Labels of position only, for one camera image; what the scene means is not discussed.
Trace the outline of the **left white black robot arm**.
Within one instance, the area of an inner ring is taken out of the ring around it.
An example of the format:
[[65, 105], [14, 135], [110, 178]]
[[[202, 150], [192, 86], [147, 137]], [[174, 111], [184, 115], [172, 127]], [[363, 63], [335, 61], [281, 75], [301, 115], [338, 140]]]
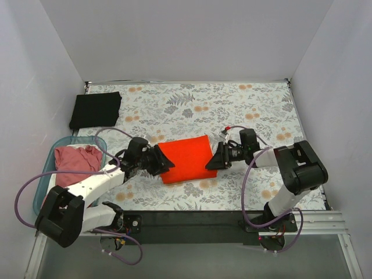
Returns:
[[158, 145], [150, 146], [141, 137], [134, 137], [126, 149], [119, 151], [98, 174], [68, 187], [51, 188], [35, 221], [36, 229], [57, 242], [70, 246], [81, 233], [96, 229], [121, 233], [129, 230], [132, 220], [124, 210], [112, 203], [94, 202], [103, 194], [145, 170], [152, 176], [174, 167]]

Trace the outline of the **orange t-shirt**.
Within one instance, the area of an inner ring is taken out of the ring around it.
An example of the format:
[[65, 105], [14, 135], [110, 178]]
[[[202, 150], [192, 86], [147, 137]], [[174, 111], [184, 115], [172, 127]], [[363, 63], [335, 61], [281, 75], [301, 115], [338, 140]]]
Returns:
[[216, 170], [207, 170], [206, 164], [213, 157], [209, 137], [181, 139], [158, 144], [174, 167], [160, 175], [164, 184], [203, 180], [217, 177]]

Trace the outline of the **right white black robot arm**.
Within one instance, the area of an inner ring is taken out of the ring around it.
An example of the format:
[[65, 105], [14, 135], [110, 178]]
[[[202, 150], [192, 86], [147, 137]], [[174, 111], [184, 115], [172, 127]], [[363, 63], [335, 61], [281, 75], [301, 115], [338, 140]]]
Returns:
[[[247, 165], [242, 188], [241, 207], [246, 224], [253, 228], [278, 230], [284, 224], [284, 217], [289, 215], [297, 203], [309, 192], [328, 181], [328, 172], [309, 144], [303, 140], [290, 146], [272, 148], [260, 147], [262, 140], [252, 128], [241, 128], [240, 142], [221, 141], [211, 160], [206, 164], [207, 170], [225, 170], [233, 162], [244, 161]], [[252, 169], [278, 167], [283, 185], [264, 206], [261, 216], [252, 222], [245, 210], [245, 188]]]

